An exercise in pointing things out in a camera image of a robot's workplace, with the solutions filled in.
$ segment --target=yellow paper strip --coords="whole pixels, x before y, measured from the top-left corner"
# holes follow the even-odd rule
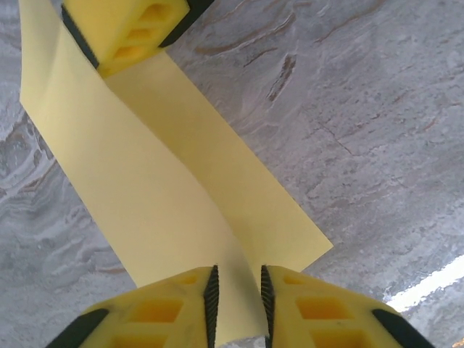
[[[47,0],[20,11],[21,102],[136,284],[217,263],[217,344],[265,334],[257,284],[206,191],[108,90]]]
[[[301,271],[332,247],[166,53],[107,84],[210,194],[255,276],[264,264]]]

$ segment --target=yellow plastic piece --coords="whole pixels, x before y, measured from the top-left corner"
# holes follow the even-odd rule
[[[273,348],[401,348],[371,311],[386,304],[279,266],[268,266],[275,294]]]
[[[107,77],[163,49],[189,12],[186,0],[65,0],[67,11]]]
[[[203,293],[212,268],[195,268],[95,304],[108,316],[80,348],[207,348]]]

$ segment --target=gray marble floor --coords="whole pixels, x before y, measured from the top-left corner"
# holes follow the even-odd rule
[[[133,283],[18,102],[16,0],[0,48],[0,342],[41,347]],[[463,0],[216,0],[170,53],[332,240],[307,273],[463,339]]]

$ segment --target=rectangular hole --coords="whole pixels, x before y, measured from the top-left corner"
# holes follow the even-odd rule
[[[167,336],[117,336],[111,348],[163,348]]]
[[[352,315],[334,297],[300,297],[297,307],[303,319],[350,319]]]
[[[361,330],[325,329],[310,332],[316,348],[374,348]]]
[[[144,22],[164,22],[169,19],[171,13],[171,6],[166,4],[153,4],[146,8],[140,20]]]
[[[137,306],[129,317],[133,323],[174,323],[182,309],[179,299],[153,299]]]
[[[115,59],[137,59],[143,56],[145,48],[141,46],[121,47],[115,53]]]
[[[133,29],[128,34],[129,40],[149,40],[153,37],[152,29]]]

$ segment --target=black edge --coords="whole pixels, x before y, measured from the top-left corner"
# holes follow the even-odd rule
[[[203,299],[208,348],[215,348],[219,305],[219,271],[217,265],[211,269],[210,278],[203,293]]]
[[[78,348],[94,332],[109,310],[99,309],[77,317],[46,348]]]
[[[390,335],[403,348],[434,348],[415,328],[403,317],[386,310],[373,310],[372,314]]]
[[[171,31],[165,38],[165,40],[159,45],[160,48],[168,47],[174,44],[187,29],[199,19],[203,12],[213,3],[214,0],[187,0],[190,11],[186,16],[177,24],[177,26]]]
[[[88,45],[86,39],[83,37],[78,26],[75,24],[74,20],[71,18],[70,13],[67,11],[64,5],[61,6],[61,14],[63,17],[63,23],[66,25],[66,28],[69,30],[73,36],[75,42],[79,45],[80,50],[85,54],[90,63],[94,68],[99,67],[99,61],[95,56],[95,53],[92,51],[91,47]]]
[[[273,345],[274,335],[274,310],[276,305],[276,295],[272,279],[270,278],[268,267],[261,267],[261,300],[266,310],[268,319],[269,337],[266,337],[266,348],[271,348]]]

